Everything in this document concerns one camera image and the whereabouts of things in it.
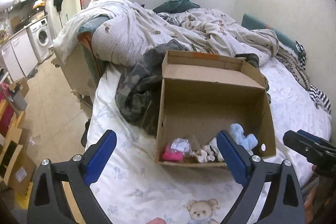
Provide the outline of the person's right hand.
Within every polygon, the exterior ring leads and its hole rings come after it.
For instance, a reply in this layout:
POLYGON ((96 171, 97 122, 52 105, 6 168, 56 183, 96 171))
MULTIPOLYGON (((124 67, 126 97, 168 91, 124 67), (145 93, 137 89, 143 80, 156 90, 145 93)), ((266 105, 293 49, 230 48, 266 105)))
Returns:
POLYGON ((309 184, 308 189, 309 192, 307 193, 305 200, 304 200, 304 210, 305 210, 305 223, 311 223, 316 215, 319 207, 321 206, 318 200, 318 190, 319 190, 319 183, 320 178, 316 173, 316 165, 312 166, 312 171, 316 175, 316 178, 309 184))

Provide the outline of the person's left hand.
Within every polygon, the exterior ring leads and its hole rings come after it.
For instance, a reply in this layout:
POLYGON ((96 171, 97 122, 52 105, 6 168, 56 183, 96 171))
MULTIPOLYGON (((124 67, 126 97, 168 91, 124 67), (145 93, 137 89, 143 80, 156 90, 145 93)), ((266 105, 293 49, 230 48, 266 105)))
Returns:
POLYGON ((147 224, 166 224, 166 221, 162 218, 157 217, 149 221, 147 224))

